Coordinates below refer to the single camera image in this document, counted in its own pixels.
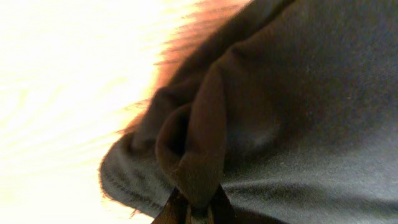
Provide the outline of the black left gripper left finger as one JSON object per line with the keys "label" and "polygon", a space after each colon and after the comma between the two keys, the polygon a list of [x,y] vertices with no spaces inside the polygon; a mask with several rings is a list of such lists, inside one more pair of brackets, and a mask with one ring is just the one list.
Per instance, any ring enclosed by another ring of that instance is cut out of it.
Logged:
{"label": "black left gripper left finger", "polygon": [[174,188],[162,211],[156,216],[151,224],[187,224],[188,201]]}

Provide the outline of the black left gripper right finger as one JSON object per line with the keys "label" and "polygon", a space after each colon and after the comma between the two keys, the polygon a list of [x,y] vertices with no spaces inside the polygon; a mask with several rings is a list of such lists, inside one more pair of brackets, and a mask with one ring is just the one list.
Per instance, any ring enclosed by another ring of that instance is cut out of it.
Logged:
{"label": "black left gripper right finger", "polygon": [[222,186],[217,188],[216,193],[208,207],[209,224],[236,224],[234,208],[226,196]]}

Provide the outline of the black t-shirt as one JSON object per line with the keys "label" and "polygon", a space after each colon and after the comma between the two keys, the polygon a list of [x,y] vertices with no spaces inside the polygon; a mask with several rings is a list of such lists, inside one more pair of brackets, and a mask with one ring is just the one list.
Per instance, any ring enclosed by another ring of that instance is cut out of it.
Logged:
{"label": "black t-shirt", "polygon": [[397,222],[397,2],[253,1],[159,89],[99,169],[153,219],[174,188],[208,223]]}

